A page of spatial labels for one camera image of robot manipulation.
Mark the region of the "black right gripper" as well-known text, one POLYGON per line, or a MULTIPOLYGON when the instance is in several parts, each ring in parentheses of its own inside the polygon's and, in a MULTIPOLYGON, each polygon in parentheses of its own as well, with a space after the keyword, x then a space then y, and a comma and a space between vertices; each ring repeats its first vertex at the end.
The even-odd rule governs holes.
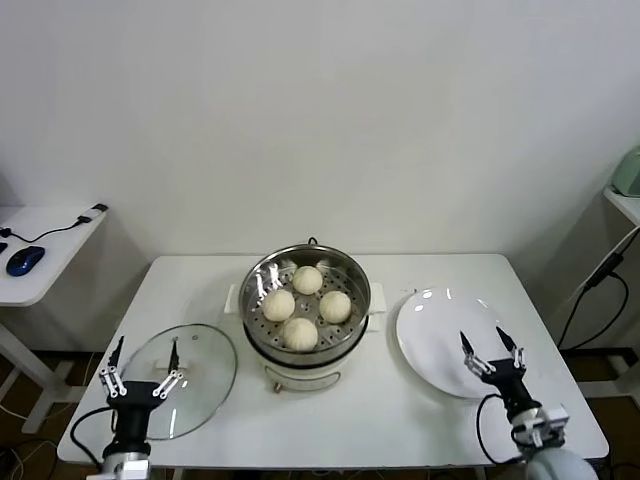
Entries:
POLYGON ((531 397, 523 383, 526 372, 524 349, 519 347, 501 327, 496 327, 496 331, 512 359, 495 360, 489 363, 482 360, 475 354, 466 335, 460 331, 465 366, 474 375, 481 375, 480 379, 483 383, 494 386, 498 390, 508 415, 519 415, 539 408, 540 403, 531 397))

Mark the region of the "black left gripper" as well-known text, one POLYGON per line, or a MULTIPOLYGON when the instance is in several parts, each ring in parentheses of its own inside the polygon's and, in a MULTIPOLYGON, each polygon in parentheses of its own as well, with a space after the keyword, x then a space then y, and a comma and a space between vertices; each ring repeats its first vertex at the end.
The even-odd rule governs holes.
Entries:
POLYGON ((99 378, 108 398, 108 405, 116 412, 116 424, 109 450, 150 450, 147 442, 148 425, 153 410, 166 399, 183 374, 179 371, 178 338, 172 339, 168 374, 159 384, 151 381, 123 383, 118 362, 124 343, 121 336, 111 352, 107 365, 99 371, 99 378))

